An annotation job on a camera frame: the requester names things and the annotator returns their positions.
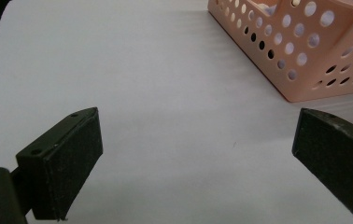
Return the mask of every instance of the white tabletop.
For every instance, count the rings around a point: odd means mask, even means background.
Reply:
[[[353,94],[288,103],[206,4],[11,1],[0,166],[13,170],[40,134],[98,106],[105,152],[68,223],[353,223],[291,154],[301,107],[353,123]]]

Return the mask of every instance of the basket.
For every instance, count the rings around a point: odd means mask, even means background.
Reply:
[[[209,0],[208,10],[288,101],[353,93],[353,0]]]

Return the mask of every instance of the plastic basket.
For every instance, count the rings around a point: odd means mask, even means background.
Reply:
[[[208,10],[287,100],[353,93],[353,0],[209,0]]]

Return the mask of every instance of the white surface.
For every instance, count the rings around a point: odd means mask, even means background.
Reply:
[[[353,223],[290,152],[301,107],[353,122],[353,95],[286,102],[206,4],[10,2],[0,166],[13,170],[40,134],[98,106],[105,153],[68,223]]]

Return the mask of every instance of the perforated basket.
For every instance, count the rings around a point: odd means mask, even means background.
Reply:
[[[209,0],[208,10],[287,100],[353,93],[353,0]]]

